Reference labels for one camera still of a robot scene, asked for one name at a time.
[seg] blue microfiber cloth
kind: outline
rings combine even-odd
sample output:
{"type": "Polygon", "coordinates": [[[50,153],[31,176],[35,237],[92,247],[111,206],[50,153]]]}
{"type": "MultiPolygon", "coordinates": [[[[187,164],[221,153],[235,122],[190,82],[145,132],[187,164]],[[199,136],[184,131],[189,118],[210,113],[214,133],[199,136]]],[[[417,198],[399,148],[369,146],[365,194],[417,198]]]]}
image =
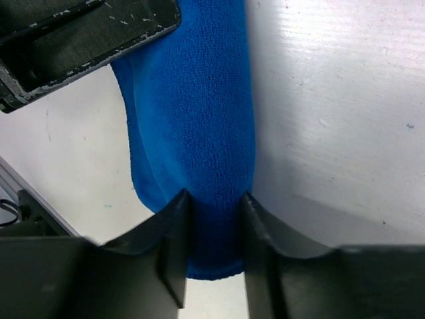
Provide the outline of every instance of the blue microfiber cloth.
{"type": "Polygon", "coordinates": [[[160,211],[194,197],[190,278],[242,271],[238,202],[254,173],[244,0],[179,0],[181,26],[112,64],[127,110],[131,176],[160,211]]]}

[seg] white painted surface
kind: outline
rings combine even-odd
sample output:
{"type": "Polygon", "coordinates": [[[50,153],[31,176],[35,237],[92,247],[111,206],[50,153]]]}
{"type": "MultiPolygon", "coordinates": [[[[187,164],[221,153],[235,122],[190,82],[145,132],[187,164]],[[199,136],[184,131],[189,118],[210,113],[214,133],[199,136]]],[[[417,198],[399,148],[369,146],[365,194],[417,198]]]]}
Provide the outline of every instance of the white painted surface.
{"type": "Polygon", "coordinates": [[[425,243],[423,1],[248,4],[255,196],[328,245],[425,243]]]}
{"type": "MultiPolygon", "coordinates": [[[[248,0],[247,12],[254,195],[328,245],[424,243],[422,1],[248,0]]],[[[1,156],[82,235],[103,242],[149,216],[110,68],[0,114],[0,132],[1,156]]],[[[242,277],[190,281],[187,306],[181,318],[246,318],[242,277]]]]}

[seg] black plastic part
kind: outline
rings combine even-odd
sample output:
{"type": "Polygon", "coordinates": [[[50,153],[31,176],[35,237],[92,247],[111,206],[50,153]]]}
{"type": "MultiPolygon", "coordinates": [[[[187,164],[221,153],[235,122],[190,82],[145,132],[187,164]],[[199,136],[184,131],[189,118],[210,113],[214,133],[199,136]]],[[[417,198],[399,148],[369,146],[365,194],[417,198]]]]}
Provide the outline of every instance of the black plastic part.
{"type": "Polygon", "coordinates": [[[0,0],[0,110],[25,106],[180,21],[175,0],[0,0]]]}
{"type": "Polygon", "coordinates": [[[290,229],[250,194],[241,213],[250,319],[425,317],[425,246],[329,249],[290,229]],[[286,241],[294,239],[304,258],[289,253],[286,241]]]}
{"type": "Polygon", "coordinates": [[[56,222],[27,191],[19,191],[18,197],[22,221],[38,223],[43,236],[69,236],[69,232],[56,222]]]}
{"type": "Polygon", "coordinates": [[[22,221],[0,229],[0,237],[40,237],[44,236],[45,222],[22,221]]]}
{"type": "Polygon", "coordinates": [[[103,247],[81,237],[0,235],[1,318],[176,319],[184,303],[191,219],[191,199],[182,191],[103,247]]]}

